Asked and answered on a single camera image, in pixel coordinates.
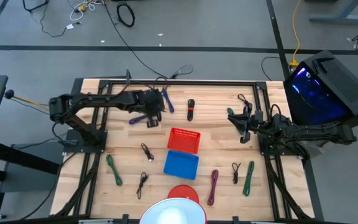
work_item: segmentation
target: blue basket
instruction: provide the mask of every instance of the blue basket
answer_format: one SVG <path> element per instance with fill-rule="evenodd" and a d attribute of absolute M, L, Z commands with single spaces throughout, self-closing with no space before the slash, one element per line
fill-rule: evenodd
<path fill-rule="evenodd" d="M 197 176 L 198 156 L 189 153 L 168 151 L 164 174 L 195 180 Z"/>

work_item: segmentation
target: floor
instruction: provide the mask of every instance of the floor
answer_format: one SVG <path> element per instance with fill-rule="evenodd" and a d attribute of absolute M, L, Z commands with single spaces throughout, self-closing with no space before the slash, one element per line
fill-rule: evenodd
<path fill-rule="evenodd" d="M 28 7 L 44 0 L 27 0 Z M 278 28 L 285 49 L 295 49 L 291 17 L 296 0 L 273 0 Z M 358 77 L 358 55 L 347 38 L 358 34 L 358 25 L 310 22 L 312 13 L 335 13 L 346 3 L 301 1 L 296 27 L 301 49 L 343 50 L 336 55 Z M 265 1 L 232 0 L 149 0 L 129 1 L 135 11 L 132 28 L 117 28 L 131 46 L 150 47 L 137 55 L 150 67 L 170 75 L 191 64 L 194 72 L 181 78 L 216 80 L 266 80 L 260 62 L 277 51 L 239 49 L 277 49 L 275 35 Z M 115 15 L 115 2 L 109 11 Z M 110 23 L 102 6 L 86 11 L 81 24 L 62 37 L 51 38 L 41 32 L 39 20 L 43 8 L 29 14 L 21 1 L 7 1 L 0 15 L 0 75 L 7 75 L 8 89 L 17 95 L 46 103 L 49 98 L 69 93 L 74 78 L 123 75 L 129 69 L 135 78 L 156 75 L 139 63 Z M 43 20 L 45 30 L 59 34 L 70 21 L 71 8 L 66 1 L 51 0 Z M 59 50 L 53 46 L 92 46 Z M 168 51 L 165 47 L 195 47 L 193 51 Z M 298 61 L 310 55 L 298 55 Z M 287 61 L 292 55 L 287 54 Z M 284 80 L 280 61 L 266 60 L 265 71 L 272 80 Z M 0 107 L 0 142 L 39 142 L 52 137 L 47 115 L 3 100 Z M 62 133 L 67 127 L 59 127 Z M 351 146 L 326 146 L 327 152 L 312 160 L 319 197 L 327 221 L 358 223 L 358 142 Z M 2 206 L 8 219 L 31 212 L 47 192 L 9 194 Z M 52 200 L 32 217 L 48 215 Z"/>

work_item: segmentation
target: red basket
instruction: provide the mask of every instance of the red basket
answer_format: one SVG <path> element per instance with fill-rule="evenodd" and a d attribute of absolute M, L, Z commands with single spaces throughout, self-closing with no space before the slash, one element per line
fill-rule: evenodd
<path fill-rule="evenodd" d="M 180 128 L 172 128 L 169 135 L 168 148 L 180 152 L 197 154 L 201 134 Z"/>

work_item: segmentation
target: yellow cable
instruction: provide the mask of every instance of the yellow cable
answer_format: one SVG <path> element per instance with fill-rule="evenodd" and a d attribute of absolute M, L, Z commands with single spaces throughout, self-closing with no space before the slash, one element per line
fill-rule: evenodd
<path fill-rule="evenodd" d="M 19 96 L 16 96 L 16 95 L 14 95 L 13 98 L 18 99 L 18 100 L 21 100 L 21 101 L 24 101 L 24 102 L 26 102 L 26 103 L 31 103 L 31 104 L 33 104 L 33 105 L 35 105 L 35 106 L 39 106 L 39 107 L 41 107 L 41 108 L 43 108 L 43 109 L 45 109 L 45 110 L 49 110 L 48 107 L 46 107 L 46 106 L 44 106 L 44 105 L 41 105 L 40 103 L 34 102 L 34 101 L 32 101 L 32 100 L 28 100 L 28 99 L 25 99 L 25 98 L 22 98 L 22 97 L 19 97 Z"/>
<path fill-rule="evenodd" d="M 301 3 L 301 0 L 298 0 L 298 3 L 296 4 L 295 10 L 293 11 L 293 15 L 292 15 L 292 29 L 293 29 L 293 34 L 295 35 L 295 39 L 298 42 L 298 47 L 296 48 L 295 52 L 293 53 L 293 58 L 292 58 L 292 62 L 290 63 L 290 65 L 295 66 L 295 67 L 299 65 L 299 63 L 296 61 L 296 53 L 298 52 L 298 50 L 301 46 L 298 35 L 296 34 L 296 28 L 295 28 L 295 14 L 296 14 L 296 11 L 298 10 L 299 3 Z"/>

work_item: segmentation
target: wooden tabletop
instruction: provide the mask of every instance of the wooden tabletop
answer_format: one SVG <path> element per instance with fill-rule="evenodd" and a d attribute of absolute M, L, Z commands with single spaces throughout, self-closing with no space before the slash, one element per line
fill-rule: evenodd
<path fill-rule="evenodd" d="M 98 83 L 98 79 L 85 79 L 81 92 L 97 93 Z M 114 85 L 113 94 L 118 93 L 123 87 L 124 85 Z M 146 88 L 142 85 L 131 85 L 126 90 Z M 267 82 L 267 88 L 270 104 L 277 104 L 283 115 L 290 117 L 283 83 Z M 238 216 L 240 220 L 273 220 L 265 162 L 259 152 L 257 136 L 251 133 L 251 140 L 247 144 L 241 144 L 240 134 L 227 120 L 227 107 L 232 108 L 235 113 L 242 112 L 244 103 L 237 99 L 239 93 L 244 94 L 249 102 L 255 103 L 250 86 L 171 85 L 168 87 L 168 94 L 175 112 L 163 113 L 160 125 L 149 129 L 145 121 L 134 125 L 128 123 L 129 119 L 139 114 L 129 114 L 126 111 L 110 108 L 106 126 L 108 140 L 99 165 L 91 217 L 121 218 L 122 214 L 126 213 L 129 214 L 129 218 L 140 218 L 151 205 L 165 199 L 174 186 L 186 184 L 197 191 L 200 205 L 205 209 L 208 220 L 232 220 L 232 216 Z M 259 95 L 264 110 L 262 92 Z M 196 102 L 192 121 L 186 119 L 189 98 Z M 91 108 L 85 108 L 77 113 L 88 123 L 91 122 L 92 114 Z M 201 133 L 197 154 L 200 161 L 196 180 L 163 174 L 168 151 L 167 142 L 172 127 Z M 153 162 L 147 160 L 140 147 L 141 143 L 149 147 L 155 157 Z M 116 169 L 124 183 L 121 187 L 115 184 L 112 170 L 106 163 L 108 154 L 114 158 Z M 62 209 L 76 190 L 83 156 L 83 154 L 75 155 L 62 168 L 51 209 L 52 214 Z M 242 195 L 242 189 L 250 161 L 255 162 L 255 169 L 250 195 L 245 197 Z M 242 163 L 239 168 L 239 182 L 236 185 L 232 181 L 233 162 Z M 301 161 L 296 156 L 282 156 L 282 164 L 288 191 L 303 211 L 313 217 Z M 219 171 L 215 202 L 213 206 L 208 206 L 211 173 L 215 169 Z M 136 190 L 142 172 L 148 173 L 150 177 L 142 188 L 142 198 L 138 200 Z M 276 191 L 280 216 L 284 217 L 281 195 L 277 188 Z M 85 210 L 86 197 L 83 199 L 82 213 Z"/>

